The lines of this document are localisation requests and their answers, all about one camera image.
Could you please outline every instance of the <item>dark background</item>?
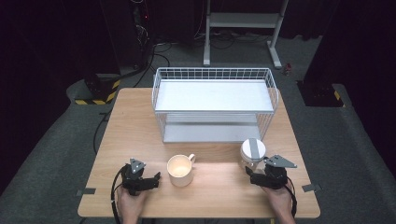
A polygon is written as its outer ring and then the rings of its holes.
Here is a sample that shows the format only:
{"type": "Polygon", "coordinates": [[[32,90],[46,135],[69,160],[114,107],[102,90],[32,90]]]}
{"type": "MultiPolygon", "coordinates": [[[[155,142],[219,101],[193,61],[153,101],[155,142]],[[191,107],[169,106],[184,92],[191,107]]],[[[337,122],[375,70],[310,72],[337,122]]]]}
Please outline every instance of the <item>dark background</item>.
{"type": "MultiPolygon", "coordinates": [[[[152,22],[150,28],[157,36],[191,44],[195,33],[205,27],[199,25],[202,1],[145,2],[152,22]]],[[[279,1],[241,2],[213,1],[213,11],[279,8],[279,1]]],[[[96,60],[84,63],[92,73],[120,72],[114,59],[117,52],[111,47],[113,40],[101,14],[101,1],[91,3],[89,7],[67,0],[0,3],[2,192],[41,136],[69,106],[67,87],[83,79],[87,71],[81,70],[76,54],[94,53],[88,59],[96,60]],[[90,13],[80,13],[79,23],[76,18],[67,17],[69,10],[90,13]],[[89,44],[84,42],[85,37],[74,33],[87,20],[95,21],[93,26],[83,27],[83,31],[94,36],[89,44]],[[76,46],[81,46],[79,52],[74,50],[76,46]]],[[[280,36],[302,35],[308,40],[324,35],[305,79],[346,86],[366,132],[395,174],[394,9],[394,3],[389,1],[293,0],[280,36]]]]}

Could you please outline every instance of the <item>cable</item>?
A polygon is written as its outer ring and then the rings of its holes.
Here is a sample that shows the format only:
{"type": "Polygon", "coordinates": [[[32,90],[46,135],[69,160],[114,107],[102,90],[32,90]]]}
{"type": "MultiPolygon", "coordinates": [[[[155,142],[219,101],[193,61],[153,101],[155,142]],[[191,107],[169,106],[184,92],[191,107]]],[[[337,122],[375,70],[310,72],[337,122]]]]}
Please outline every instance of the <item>cable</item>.
{"type": "Polygon", "coordinates": [[[201,26],[202,26],[202,21],[204,20],[204,14],[205,14],[205,0],[202,0],[202,14],[201,14],[201,20],[199,22],[199,26],[198,26],[198,30],[194,35],[194,38],[199,34],[199,31],[201,30],[201,26]]]}
{"type": "Polygon", "coordinates": [[[96,135],[98,134],[99,128],[102,125],[103,122],[108,122],[107,116],[111,113],[113,109],[111,108],[110,111],[107,113],[100,113],[99,115],[103,115],[102,120],[99,122],[98,126],[96,127],[95,134],[93,135],[93,152],[98,154],[98,151],[96,149],[96,135]]]}
{"type": "Polygon", "coordinates": [[[166,51],[168,51],[169,49],[171,49],[172,46],[173,46],[172,43],[161,43],[161,44],[156,44],[154,47],[157,48],[158,46],[161,46],[161,45],[169,45],[169,48],[163,49],[163,50],[160,50],[160,51],[155,51],[155,53],[163,53],[163,52],[166,52],[166,51]]]}
{"type": "Polygon", "coordinates": [[[123,167],[120,168],[119,172],[114,177],[113,185],[111,186],[111,193],[110,193],[111,208],[113,210],[113,216],[114,216],[114,219],[116,220],[117,224],[120,224],[120,218],[119,218],[119,213],[117,212],[115,191],[120,185],[118,185],[117,188],[115,188],[115,186],[116,186],[117,179],[119,178],[119,175],[122,172],[122,169],[123,169],[123,167]]]}
{"type": "Polygon", "coordinates": [[[149,61],[149,64],[148,64],[148,66],[147,66],[145,72],[142,74],[142,76],[139,78],[139,80],[137,80],[137,82],[133,85],[133,88],[135,88],[135,87],[140,83],[140,81],[143,79],[143,76],[144,76],[144,75],[147,73],[147,71],[150,69],[151,64],[152,64],[152,61],[154,60],[154,50],[155,50],[155,48],[152,49],[151,60],[149,61]]]}
{"type": "Polygon", "coordinates": [[[149,33],[141,25],[136,25],[136,30],[137,30],[137,40],[139,41],[140,48],[142,49],[148,42],[149,39],[149,33]]]}
{"type": "Polygon", "coordinates": [[[212,42],[210,42],[210,46],[213,47],[214,49],[228,49],[228,48],[230,48],[233,45],[233,43],[235,43],[235,39],[231,36],[231,39],[228,39],[228,40],[232,40],[232,42],[231,42],[230,45],[228,45],[226,47],[222,47],[222,48],[221,47],[217,47],[212,42]]]}
{"type": "Polygon", "coordinates": [[[220,12],[223,10],[223,7],[224,7],[224,0],[221,1],[221,5],[220,5],[220,9],[219,9],[220,12]]]}
{"type": "Polygon", "coordinates": [[[84,223],[85,222],[85,220],[87,220],[87,218],[83,218],[78,224],[82,224],[82,223],[84,223]]]}
{"type": "Polygon", "coordinates": [[[259,43],[259,42],[267,40],[270,36],[269,35],[257,35],[256,37],[252,38],[251,40],[239,39],[242,37],[246,37],[246,35],[240,35],[240,36],[236,37],[235,42],[237,42],[237,43],[259,43]]]}
{"type": "Polygon", "coordinates": [[[193,47],[194,49],[198,49],[198,48],[200,48],[200,47],[202,47],[202,46],[205,45],[205,40],[204,40],[204,39],[201,40],[200,37],[195,38],[194,40],[195,40],[195,41],[193,42],[193,45],[192,45],[192,47],[193,47]]]}
{"type": "Polygon", "coordinates": [[[151,72],[156,73],[155,68],[153,66],[150,67],[151,72]]]}
{"type": "Polygon", "coordinates": [[[145,66],[142,66],[142,67],[139,68],[138,70],[133,71],[133,72],[130,72],[130,73],[128,73],[128,74],[119,75],[119,76],[117,76],[117,77],[101,78],[101,80],[103,80],[103,81],[113,81],[113,82],[116,82],[116,81],[121,80],[121,79],[126,78],[126,77],[133,77],[133,76],[135,76],[135,75],[141,73],[145,68],[146,68],[145,66]]]}
{"type": "Polygon", "coordinates": [[[164,59],[167,61],[167,63],[168,63],[168,67],[171,66],[171,63],[169,62],[168,58],[166,58],[165,56],[163,56],[163,55],[161,55],[161,54],[157,54],[157,53],[155,53],[154,55],[155,55],[155,56],[160,56],[160,57],[164,58],[164,59]]]}
{"type": "Polygon", "coordinates": [[[201,38],[203,38],[203,37],[205,37],[206,36],[206,34],[200,34],[199,36],[196,36],[195,38],[194,38],[194,40],[199,40],[199,39],[201,39],[201,38]]]}
{"type": "Polygon", "coordinates": [[[293,217],[295,217],[295,216],[296,216],[296,213],[297,213],[297,199],[296,199],[296,196],[295,196],[294,184],[293,184],[293,182],[291,181],[291,179],[290,179],[289,177],[288,177],[288,180],[289,180],[290,183],[291,183],[293,192],[291,192],[291,190],[288,188],[287,185],[285,185],[284,187],[285,187],[285,189],[289,192],[289,194],[290,194],[290,196],[291,196],[291,200],[292,200],[291,214],[293,215],[293,217]]]}

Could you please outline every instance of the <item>white mug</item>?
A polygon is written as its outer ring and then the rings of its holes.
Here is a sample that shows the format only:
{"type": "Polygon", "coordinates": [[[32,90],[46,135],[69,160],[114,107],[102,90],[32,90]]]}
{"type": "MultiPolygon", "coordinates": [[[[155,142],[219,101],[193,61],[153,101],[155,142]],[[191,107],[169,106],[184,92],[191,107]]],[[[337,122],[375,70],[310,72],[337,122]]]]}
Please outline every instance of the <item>white mug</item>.
{"type": "Polygon", "coordinates": [[[167,170],[171,183],[177,187],[185,187],[192,181],[192,165],[195,162],[195,155],[190,154],[173,156],[167,165],[167,170]]]}

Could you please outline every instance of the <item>black cable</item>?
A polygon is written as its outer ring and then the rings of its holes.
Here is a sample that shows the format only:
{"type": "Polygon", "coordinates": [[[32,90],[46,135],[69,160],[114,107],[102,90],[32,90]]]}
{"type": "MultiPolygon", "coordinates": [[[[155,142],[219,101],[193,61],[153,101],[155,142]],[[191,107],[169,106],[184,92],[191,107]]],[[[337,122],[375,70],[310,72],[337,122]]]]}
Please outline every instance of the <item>black cable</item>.
{"type": "Polygon", "coordinates": [[[107,113],[100,113],[100,115],[103,115],[102,120],[99,122],[98,126],[96,127],[95,130],[95,134],[93,135],[93,152],[96,154],[98,154],[98,151],[96,149],[96,135],[98,134],[99,128],[102,125],[103,122],[108,122],[107,116],[111,113],[113,109],[111,108],[110,111],[108,111],[107,113]]]}
{"type": "Polygon", "coordinates": [[[142,76],[139,78],[139,80],[137,80],[137,82],[133,85],[133,88],[135,88],[135,87],[139,84],[139,82],[140,82],[140,81],[142,80],[142,78],[145,76],[145,74],[147,73],[147,71],[150,69],[151,64],[152,64],[152,61],[154,60],[154,48],[153,48],[152,52],[153,52],[153,53],[152,53],[152,55],[151,55],[151,60],[149,61],[149,64],[148,64],[148,66],[147,66],[145,72],[142,74],[142,76]]]}
{"type": "Polygon", "coordinates": [[[200,48],[200,47],[202,47],[204,45],[205,45],[205,40],[204,39],[203,40],[195,39],[195,41],[192,44],[192,47],[194,49],[198,49],[198,48],[200,48]]]}
{"type": "Polygon", "coordinates": [[[157,54],[157,53],[155,53],[154,55],[155,55],[155,56],[163,57],[163,58],[168,62],[168,67],[171,66],[171,63],[169,62],[168,58],[166,58],[165,56],[163,56],[163,55],[161,55],[161,54],[157,54]]]}
{"type": "MultiPolygon", "coordinates": [[[[288,178],[288,180],[290,181],[291,186],[292,186],[293,191],[294,191],[293,182],[291,182],[291,179],[290,179],[290,178],[288,178]]],[[[297,213],[297,198],[296,198],[296,196],[295,196],[295,191],[294,191],[294,192],[291,192],[291,189],[289,189],[288,186],[286,186],[286,185],[285,185],[284,187],[285,187],[285,189],[289,192],[289,194],[290,194],[290,196],[291,196],[291,203],[292,203],[292,205],[291,205],[291,214],[293,215],[293,217],[295,217],[295,216],[296,216],[296,213],[297,213]]]]}
{"type": "Polygon", "coordinates": [[[201,30],[202,23],[203,23],[203,21],[204,21],[204,14],[205,14],[205,0],[202,0],[202,13],[201,13],[201,19],[200,19],[200,22],[199,22],[199,26],[198,26],[197,32],[196,32],[195,35],[194,35],[194,38],[199,34],[199,32],[200,32],[200,30],[201,30]]]}
{"type": "Polygon", "coordinates": [[[83,218],[78,224],[82,224],[82,223],[84,223],[85,222],[85,220],[87,220],[87,218],[83,218]]]}
{"type": "Polygon", "coordinates": [[[150,67],[151,72],[156,73],[157,71],[155,71],[155,68],[153,66],[150,67]]]}
{"type": "Polygon", "coordinates": [[[117,77],[102,77],[101,80],[103,80],[103,81],[109,81],[109,82],[110,82],[110,81],[116,82],[116,81],[121,80],[121,79],[126,78],[126,77],[133,77],[133,76],[136,76],[137,74],[141,73],[141,72],[142,72],[143,70],[145,70],[145,69],[146,69],[146,66],[142,66],[142,67],[139,68],[138,70],[133,71],[133,72],[130,72],[130,73],[128,73],[128,74],[119,75],[119,76],[117,76],[117,77]]]}
{"type": "Polygon", "coordinates": [[[118,184],[118,185],[114,188],[114,190],[117,190],[117,188],[119,188],[121,185],[122,185],[122,183],[121,183],[121,184],[118,184]]]}
{"type": "Polygon", "coordinates": [[[199,35],[199,36],[196,36],[196,37],[194,38],[194,41],[198,41],[198,40],[201,40],[201,39],[203,39],[203,41],[205,41],[205,37],[206,37],[205,34],[201,34],[201,35],[199,35]]]}
{"type": "Polygon", "coordinates": [[[219,35],[219,36],[216,36],[216,40],[223,41],[223,42],[231,41],[231,43],[226,47],[217,47],[216,45],[213,44],[213,41],[211,41],[210,47],[212,47],[214,49],[228,49],[235,43],[235,38],[232,35],[219,35]]]}
{"type": "Polygon", "coordinates": [[[169,45],[169,48],[163,49],[163,50],[159,50],[159,51],[155,51],[154,53],[163,53],[163,52],[166,52],[166,51],[168,51],[169,49],[171,49],[173,47],[172,43],[163,43],[163,45],[169,45]]]}
{"type": "Polygon", "coordinates": [[[120,168],[119,172],[118,172],[118,173],[116,174],[116,176],[114,177],[113,185],[111,186],[111,193],[110,193],[111,208],[112,208],[112,210],[113,210],[113,216],[114,216],[114,219],[116,220],[116,223],[117,223],[117,224],[121,224],[121,222],[120,222],[120,218],[119,218],[119,213],[117,212],[117,205],[116,205],[116,195],[115,195],[115,192],[116,192],[116,189],[117,189],[120,185],[118,185],[117,188],[115,188],[115,187],[116,187],[117,179],[119,178],[119,175],[120,175],[121,172],[122,172],[122,169],[123,169],[123,167],[120,168]]]}
{"type": "Polygon", "coordinates": [[[243,40],[243,39],[238,39],[241,38],[242,36],[238,36],[235,38],[235,42],[237,43],[259,43],[262,41],[267,40],[270,36],[264,37],[264,35],[257,35],[256,37],[252,38],[251,40],[243,40]]]}

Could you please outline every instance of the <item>wire basket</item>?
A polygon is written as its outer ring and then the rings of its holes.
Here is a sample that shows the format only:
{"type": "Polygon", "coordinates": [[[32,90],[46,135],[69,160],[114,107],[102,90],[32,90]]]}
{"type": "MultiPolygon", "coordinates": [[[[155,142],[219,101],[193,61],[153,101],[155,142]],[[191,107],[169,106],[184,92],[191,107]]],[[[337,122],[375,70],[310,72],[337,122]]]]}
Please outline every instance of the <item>wire basket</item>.
{"type": "Polygon", "coordinates": [[[164,142],[262,140],[277,104],[269,68],[158,68],[152,90],[164,142]]]}

